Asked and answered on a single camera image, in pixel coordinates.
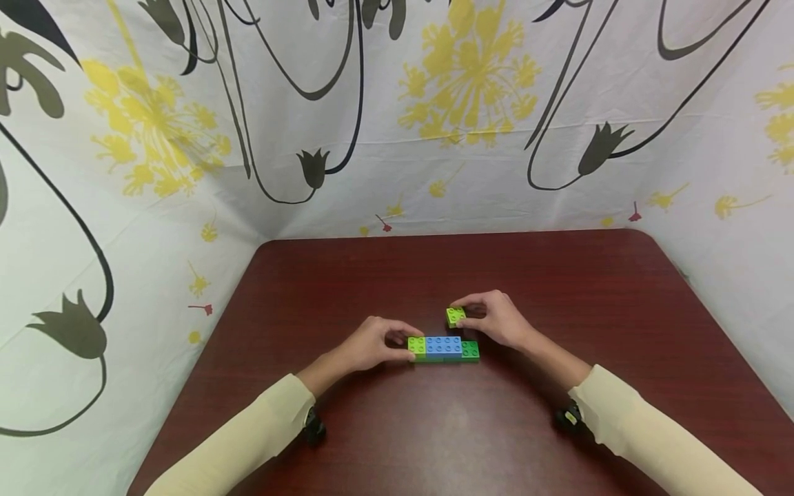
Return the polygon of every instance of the lego brick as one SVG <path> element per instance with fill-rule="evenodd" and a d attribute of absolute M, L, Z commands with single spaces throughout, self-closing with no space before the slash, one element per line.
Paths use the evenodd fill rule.
<path fill-rule="evenodd" d="M 408 337 L 408 351 L 416 355 L 416 358 L 425 357 L 425 338 L 423 337 Z"/>
<path fill-rule="evenodd" d="M 447 325 L 450 329 L 455 327 L 455 324 L 462 318 L 466 318 L 466 312 L 459 306 L 453 306 L 447 309 Z"/>
<path fill-rule="evenodd" d="M 444 358 L 445 362 L 479 362 L 480 347 L 476 341 L 461 341 L 461 356 Z"/>
<path fill-rule="evenodd" d="M 429 358 L 460 358 L 463 348 L 458 336 L 432 336 L 425 338 Z"/>
<path fill-rule="evenodd" d="M 417 356 L 414 363 L 444 363 L 443 358 L 432 358 L 428 356 Z"/>

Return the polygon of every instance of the patterned fabric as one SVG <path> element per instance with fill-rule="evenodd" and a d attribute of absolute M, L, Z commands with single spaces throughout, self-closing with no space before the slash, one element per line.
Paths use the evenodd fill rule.
<path fill-rule="evenodd" d="M 641 229 L 794 412 L 792 8 L 0 2 L 4 489 L 123 494 L 277 238 Z"/>

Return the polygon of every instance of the white curtain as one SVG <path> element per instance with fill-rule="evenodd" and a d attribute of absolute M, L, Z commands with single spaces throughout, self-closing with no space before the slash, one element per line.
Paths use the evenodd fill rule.
<path fill-rule="evenodd" d="M 4 494 L 124 494 L 282 238 L 640 229 L 792 415 L 793 14 L 0 2 Z"/>

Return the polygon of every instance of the table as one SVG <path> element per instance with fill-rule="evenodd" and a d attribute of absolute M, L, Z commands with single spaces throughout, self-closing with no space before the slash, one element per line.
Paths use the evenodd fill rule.
<path fill-rule="evenodd" d="M 765 496 L 791 494 L 794 425 L 676 268 L 630 230 L 285 240 L 253 257 L 129 494 L 368 315 L 446 333 L 445 307 L 498 288 L 542 332 L 638 389 Z M 480 363 L 381 366 L 322 398 L 302 439 L 233 494 L 663 494 L 588 435 L 565 395 L 482 336 Z"/>

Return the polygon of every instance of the beige sleeve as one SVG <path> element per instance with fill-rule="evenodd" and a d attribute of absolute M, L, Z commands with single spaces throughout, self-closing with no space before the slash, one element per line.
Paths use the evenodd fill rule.
<path fill-rule="evenodd" d="M 584 423 L 672 496 L 761 496 L 712 450 L 599 365 L 569 391 Z"/>
<path fill-rule="evenodd" d="M 146 496 L 225 496 L 301 432 L 314 396 L 290 374 L 162 474 Z"/>

